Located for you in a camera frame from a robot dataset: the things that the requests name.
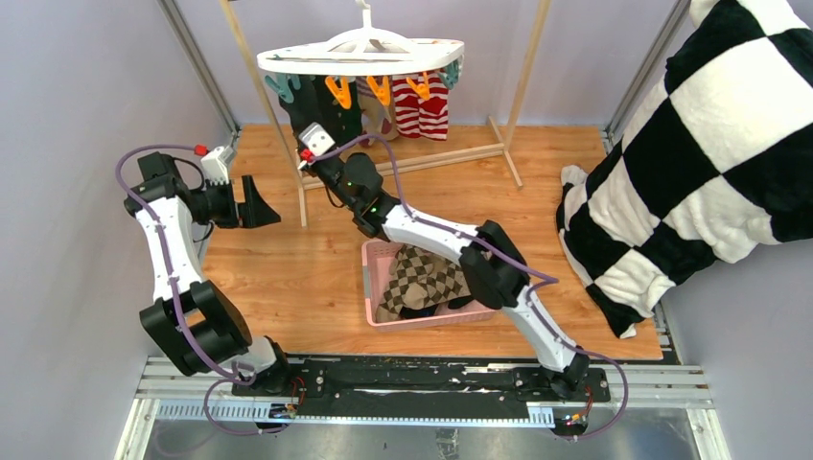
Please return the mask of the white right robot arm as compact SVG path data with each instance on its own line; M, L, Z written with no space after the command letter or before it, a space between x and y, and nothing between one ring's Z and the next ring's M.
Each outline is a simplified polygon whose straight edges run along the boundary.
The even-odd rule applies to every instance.
M366 237L416 246L459 265L475 301L503 311L530 343L553 396L567 401L584 390L589 357L547 312L525 259L498 223L455 223L411 208L383 188L363 152L347 159L328 153L303 167L349 208Z

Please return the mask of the white round sock hanger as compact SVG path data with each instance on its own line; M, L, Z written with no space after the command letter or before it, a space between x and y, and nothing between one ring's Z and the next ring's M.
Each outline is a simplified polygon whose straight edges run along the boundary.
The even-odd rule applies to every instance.
M394 76L441 69L464 56L461 40L407 38L372 25L364 1L362 25L326 41L287 46L257 55L259 69L276 74L332 77Z

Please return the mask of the argyle brown sock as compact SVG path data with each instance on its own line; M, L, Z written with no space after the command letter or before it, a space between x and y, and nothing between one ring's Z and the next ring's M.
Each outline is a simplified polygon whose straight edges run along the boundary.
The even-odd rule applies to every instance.
M449 304L449 309L457 310L474 300L465 281L462 269L449 260L427 251L433 262L433 272L427 284L430 295L427 304Z
M390 265L390 279L383 291L383 296L386 291L394 289L395 287L403 287L416 283L425 285L427 289L429 277L432 272L433 262L430 260L429 253L416 246L404 244L398 250L393 263Z

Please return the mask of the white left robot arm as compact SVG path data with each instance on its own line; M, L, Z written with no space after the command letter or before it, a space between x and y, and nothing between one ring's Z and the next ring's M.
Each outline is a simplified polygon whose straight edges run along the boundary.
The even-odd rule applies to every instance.
M196 224L252 229L280 222L242 178L244 201L234 197L229 176L236 157L230 146L188 146L200 184L190 187L171 154L172 145L147 145L126 153L115 177L126 192L124 206L141 226L154 276L152 305L139 313L143 329L175 368L190 377L211 371L236 385L281 396L293 384L293 370L280 345L253 337L226 295L206 278L193 235Z

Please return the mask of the black blue sock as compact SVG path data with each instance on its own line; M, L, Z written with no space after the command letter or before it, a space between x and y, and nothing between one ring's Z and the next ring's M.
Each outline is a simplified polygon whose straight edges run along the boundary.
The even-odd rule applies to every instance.
M408 307L402 307L399 312L399 317L403 320L432 317L436 315L437 309L438 305L432 305L421 309L411 309Z

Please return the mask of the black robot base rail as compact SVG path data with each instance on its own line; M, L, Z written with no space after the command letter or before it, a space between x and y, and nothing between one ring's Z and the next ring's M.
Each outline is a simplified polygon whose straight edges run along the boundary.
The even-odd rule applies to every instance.
M535 406L562 403L575 411L611 399L604 370L579 358L574 375L528 360L425 356L303 356L291 358L284 379L264 372L242 398L277 398L301 419L382 423L509 423L548 426Z

